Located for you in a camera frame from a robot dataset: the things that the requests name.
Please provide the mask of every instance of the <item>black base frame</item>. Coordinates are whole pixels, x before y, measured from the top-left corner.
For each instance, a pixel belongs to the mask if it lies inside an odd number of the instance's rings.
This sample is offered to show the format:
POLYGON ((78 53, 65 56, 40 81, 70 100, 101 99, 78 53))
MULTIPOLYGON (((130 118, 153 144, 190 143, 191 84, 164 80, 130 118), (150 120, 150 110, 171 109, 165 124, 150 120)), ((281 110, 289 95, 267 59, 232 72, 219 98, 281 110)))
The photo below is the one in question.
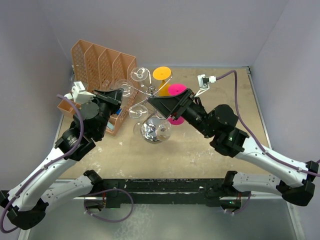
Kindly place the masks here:
MULTIPOLYGON (((123 189, 133 198, 135 204, 177 204, 206 205, 220 207, 230 204, 223 197, 237 197, 239 192, 225 185, 223 178, 192 179, 103 179, 104 189, 123 189)), ((246 197, 249 192, 242 192, 246 197)), ((112 191, 106 195, 106 208, 120 208, 121 204, 130 204, 128 196, 112 191)))

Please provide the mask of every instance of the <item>white bracket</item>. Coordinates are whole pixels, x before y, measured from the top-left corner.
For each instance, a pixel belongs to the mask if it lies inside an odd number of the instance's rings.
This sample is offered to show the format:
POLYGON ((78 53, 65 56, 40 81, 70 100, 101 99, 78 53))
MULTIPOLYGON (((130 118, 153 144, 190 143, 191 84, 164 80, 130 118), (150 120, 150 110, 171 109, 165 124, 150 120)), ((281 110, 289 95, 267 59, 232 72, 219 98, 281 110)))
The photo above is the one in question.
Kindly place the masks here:
POLYGON ((201 74, 197 76, 198 78, 198 83, 199 83, 199 91, 195 94, 194 97, 198 97, 204 92, 208 91, 210 89, 209 84, 213 84, 217 81, 215 76, 209 76, 206 77, 205 74, 201 74))

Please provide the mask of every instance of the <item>wine glass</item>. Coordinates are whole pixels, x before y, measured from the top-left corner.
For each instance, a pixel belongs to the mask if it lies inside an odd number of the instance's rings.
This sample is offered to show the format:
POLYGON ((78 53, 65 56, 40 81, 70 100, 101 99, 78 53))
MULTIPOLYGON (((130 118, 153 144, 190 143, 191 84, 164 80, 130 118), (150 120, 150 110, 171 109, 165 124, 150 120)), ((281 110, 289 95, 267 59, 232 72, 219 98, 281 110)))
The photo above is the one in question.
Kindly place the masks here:
POLYGON ((134 86, 132 86, 132 84, 125 79, 116 81, 114 84, 114 89, 123 89, 122 96, 124 98, 130 97, 134 93, 134 86))
POLYGON ((148 69, 146 69, 145 67, 142 66, 138 66, 135 67, 132 71, 131 71, 131 78, 136 81, 136 82, 140 82, 140 86, 144 87, 144 80, 147 79, 147 77, 149 77, 150 80, 150 84, 151 84, 151 75, 150 75, 150 71, 148 69))
POLYGON ((164 142, 171 136, 172 125, 167 120, 163 120, 155 129, 157 139, 164 142))
POLYGON ((148 117, 148 109, 142 104, 136 104, 129 108, 129 116, 139 122, 142 122, 148 117))

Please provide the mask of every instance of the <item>pink disc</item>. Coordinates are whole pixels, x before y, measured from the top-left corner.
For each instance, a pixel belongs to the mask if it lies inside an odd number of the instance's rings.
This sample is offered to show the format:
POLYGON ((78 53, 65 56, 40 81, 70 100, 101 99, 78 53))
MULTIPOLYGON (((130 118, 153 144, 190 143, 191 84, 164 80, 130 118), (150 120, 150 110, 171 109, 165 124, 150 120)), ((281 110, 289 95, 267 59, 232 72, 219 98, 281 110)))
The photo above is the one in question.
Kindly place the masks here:
POLYGON ((168 92, 171 96, 175 96, 175 95, 182 93, 186 89, 187 89, 187 87, 185 85, 183 85, 181 83, 175 83, 175 84, 172 84, 168 88, 168 92))
POLYGON ((172 118, 168 118, 167 119, 169 123, 171 123, 172 125, 180 125, 183 124, 185 119, 181 116, 179 117, 177 120, 173 120, 172 118))

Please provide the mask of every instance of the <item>clear glass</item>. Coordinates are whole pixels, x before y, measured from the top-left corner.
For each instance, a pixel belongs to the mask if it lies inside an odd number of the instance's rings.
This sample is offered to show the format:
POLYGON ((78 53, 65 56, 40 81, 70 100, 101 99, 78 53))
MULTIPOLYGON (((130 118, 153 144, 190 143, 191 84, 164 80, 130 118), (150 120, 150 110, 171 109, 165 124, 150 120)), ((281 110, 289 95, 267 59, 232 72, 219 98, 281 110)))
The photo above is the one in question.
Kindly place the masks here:
POLYGON ((115 82, 114 89, 123 89, 123 97, 128 98, 134 93, 134 86, 132 86, 131 83, 129 83, 125 79, 120 79, 115 82))
POLYGON ((171 132, 172 125, 167 120, 163 120, 155 129, 156 137, 162 142, 167 141, 170 138, 171 132))
POLYGON ((133 135, 136 137, 143 137, 143 131, 144 131, 144 123, 143 122, 137 122, 133 127, 133 135))
POLYGON ((150 78, 150 71, 148 69, 146 69, 145 67, 142 66, 138 66, 136 68, 134 68, 131 71, 131 78, 136 81, 136 82, 140 82, 141 87, 144 87, 144 80, 146 80, 148 77, 150 78))
POLYGON ((129 116, 139 122, 145 121, 149 115, 148 109, 142 104, 136 104, 129 108, 129 116))

